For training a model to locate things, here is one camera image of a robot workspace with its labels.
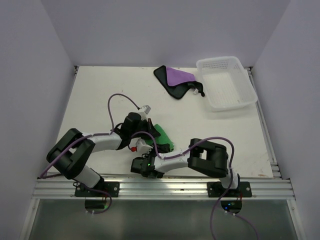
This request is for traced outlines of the green microfiber towel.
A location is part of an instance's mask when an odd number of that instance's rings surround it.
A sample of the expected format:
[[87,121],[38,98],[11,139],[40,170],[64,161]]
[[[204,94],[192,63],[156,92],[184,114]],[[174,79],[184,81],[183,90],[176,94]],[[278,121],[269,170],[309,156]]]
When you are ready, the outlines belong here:
[[155,129],[160,133],[159,137],[154,138],[159,153],[169,153],[174,150],[174,143],[170,140],[163,128],[156,124]]

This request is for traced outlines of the black and purple towel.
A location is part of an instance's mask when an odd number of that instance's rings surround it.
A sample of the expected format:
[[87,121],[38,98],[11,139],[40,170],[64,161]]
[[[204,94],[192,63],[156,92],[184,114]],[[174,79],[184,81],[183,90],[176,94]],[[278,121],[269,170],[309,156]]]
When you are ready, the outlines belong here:
[[153,74],[167,93],[176,100],[182,99],[190,89],[193,89],[196,95],[205,97],[203,84],[198,82],[192,73],[162,65],[156,68]]

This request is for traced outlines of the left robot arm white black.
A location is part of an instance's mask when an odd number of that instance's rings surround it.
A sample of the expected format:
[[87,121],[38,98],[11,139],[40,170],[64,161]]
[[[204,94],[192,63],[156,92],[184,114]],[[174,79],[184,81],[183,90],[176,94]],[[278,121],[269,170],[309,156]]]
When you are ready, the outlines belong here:
[[87,192],[96,197],[103,193],[104,184],[102,177],[87,166],[90,155],[106,150],[121,150],[127,147],[133,138],[148,138],[144,132],[154,138],[161,135],[151,119],[143,119],[137,112],[129,113],[124,122],[118,124],[110,133],[84,134],[71,128],[48,152],[46,160],[49,167],[56,168],[66,179],[85,185]]

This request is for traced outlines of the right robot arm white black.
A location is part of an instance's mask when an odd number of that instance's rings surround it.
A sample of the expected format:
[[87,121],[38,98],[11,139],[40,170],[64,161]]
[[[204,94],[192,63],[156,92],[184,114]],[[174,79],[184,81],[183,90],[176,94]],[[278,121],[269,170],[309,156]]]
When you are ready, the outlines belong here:
[[235,196],[240,190],[240,176],[233,170],[235,146],[224,137],[193,138],[188,149],[160,153],[158,147],[132,160],[130,171],[145,178],[160,179],[172,170],[189,168],[219,179],[223,192]]

